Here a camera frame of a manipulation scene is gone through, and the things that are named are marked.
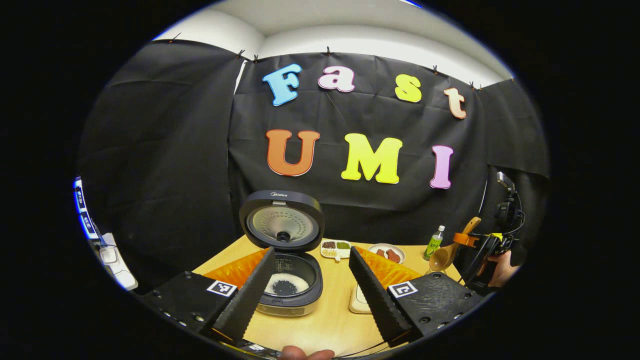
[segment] yellow letter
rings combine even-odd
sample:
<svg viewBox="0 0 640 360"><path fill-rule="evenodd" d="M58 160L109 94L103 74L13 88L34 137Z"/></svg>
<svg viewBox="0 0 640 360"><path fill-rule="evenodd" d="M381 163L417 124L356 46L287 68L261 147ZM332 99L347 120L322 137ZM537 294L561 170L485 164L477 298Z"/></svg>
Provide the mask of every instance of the yellow letter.
<svg viewBox="0 0 640 360"><path fill-rule="evenodd" d="M418 102L422 98L422 92L418 90L420 80L415 76L400 74L396 77L396 96L400 100Z"/></svg>
<svg viewBox="0 0 640 360"><path fill-rule="evenodd" d="M397 175L398 152L402 147L402 141L395 138L386 138L373 152L367 137L363 134L347 134L344 139L349 143L349 158L347 169L342 172L342 178L347 180L359 180L360 172L358 164L362 166L362 172L366 180L371 180L378 167L380 172L376 175L379 183L397 184L400 178Z"/></svg>

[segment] wooden ladle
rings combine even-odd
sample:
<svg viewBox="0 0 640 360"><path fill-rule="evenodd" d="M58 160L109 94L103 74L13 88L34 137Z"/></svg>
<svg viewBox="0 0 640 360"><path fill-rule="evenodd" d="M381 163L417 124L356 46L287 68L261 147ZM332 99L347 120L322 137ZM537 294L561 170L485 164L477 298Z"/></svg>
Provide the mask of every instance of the wooden ladle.
<svg viewBox="0 0 640 360"><path fill-rule="evenodd" d="M480 223L479 217L474 217L469 221L465 229L462 230L462 234L471 233L474 228ZM434 251L431 257L429 258L429 267L433 271L441 271L453 263L453 259L456 257L456 251L460 244L454 242L453 244L445 247L441 247L438 250Z"/></svg>

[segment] rice cooker lid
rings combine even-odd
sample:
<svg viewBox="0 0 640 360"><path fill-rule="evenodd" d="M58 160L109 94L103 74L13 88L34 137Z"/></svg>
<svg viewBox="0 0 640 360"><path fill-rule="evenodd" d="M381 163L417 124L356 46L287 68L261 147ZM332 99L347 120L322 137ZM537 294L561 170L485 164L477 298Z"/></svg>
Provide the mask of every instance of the rice cooker lid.
<svg viewBox="0 0 640 360"><path fill-rule="evenodd" d="M308 252L320 244L324 216L320 203L304 193L261 190L240 207L240 223L258 247L279 252Z"/></svg>

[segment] green bottle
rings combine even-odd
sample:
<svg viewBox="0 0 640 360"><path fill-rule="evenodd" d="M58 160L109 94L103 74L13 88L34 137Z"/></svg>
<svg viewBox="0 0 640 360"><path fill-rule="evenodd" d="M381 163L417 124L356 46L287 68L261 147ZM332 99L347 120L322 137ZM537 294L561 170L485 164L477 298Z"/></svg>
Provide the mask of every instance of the green bottle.
<svg viewBox="0 0 640 360"><path fill-rule="evenodd" d="M438 227L438 231L431 236L431 240L429 240L429 245L427 245L427 249L424 251L422 258L425 260L429 260L434 251L438 250L440 247L440 243L442 243L442 232L444 231L444 225L440 225Z"/></svg>

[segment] white wall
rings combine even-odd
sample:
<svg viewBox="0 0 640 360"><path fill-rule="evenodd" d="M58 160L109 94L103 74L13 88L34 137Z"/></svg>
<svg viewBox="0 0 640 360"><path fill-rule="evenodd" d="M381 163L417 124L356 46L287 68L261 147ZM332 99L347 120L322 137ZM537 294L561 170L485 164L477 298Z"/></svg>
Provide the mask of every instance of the white wall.
<svg viewBox="0 0 640 360"><path fill-rule="evenodd" d="M253 26L226 13L206 8L178 22L155 40L193 40L222 47L253 59L294 53L332 52L382 56L416 63L474 86L488 86L505 79L473 57L440 42L398 30L359 25L327 25L300 28L265 37Z"/></svg>

